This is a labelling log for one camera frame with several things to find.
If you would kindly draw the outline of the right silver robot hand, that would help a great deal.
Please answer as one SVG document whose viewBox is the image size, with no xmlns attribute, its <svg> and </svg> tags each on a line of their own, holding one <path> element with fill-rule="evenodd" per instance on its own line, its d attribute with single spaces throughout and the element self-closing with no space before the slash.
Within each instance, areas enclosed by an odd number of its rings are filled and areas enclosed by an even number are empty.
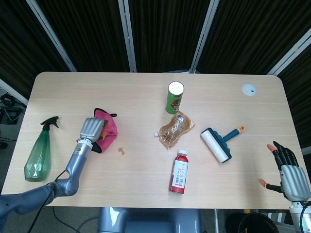
<svg viewBox="0 0 311 233">
<path fill-rule="evenodd" d="M 272 185 L 263 179 L 258 182 L 266 189 L 284 195 L 290 202 L 307 202 L 311 198 L 311 190 L 304 170 L 299 166 L 295 154 L 278 142 L 268 144 L 280 174 L 280 185 Z"/>
</svg>

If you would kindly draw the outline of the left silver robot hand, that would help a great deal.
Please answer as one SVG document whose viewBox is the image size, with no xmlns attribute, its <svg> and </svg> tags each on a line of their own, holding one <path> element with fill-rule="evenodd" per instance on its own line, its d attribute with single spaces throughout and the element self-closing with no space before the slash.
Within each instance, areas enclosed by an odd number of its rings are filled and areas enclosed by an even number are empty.
<svg viewBox="0 0 311 233">
<path fill-rule="evenodd" d="M 88 140 L 91 143 L 104 139 L 102 133 L 106 124 L 107 120 L 105 119 L 94 117 L 87 118 L 81 128 L 80 139 Z"/>
</svg>

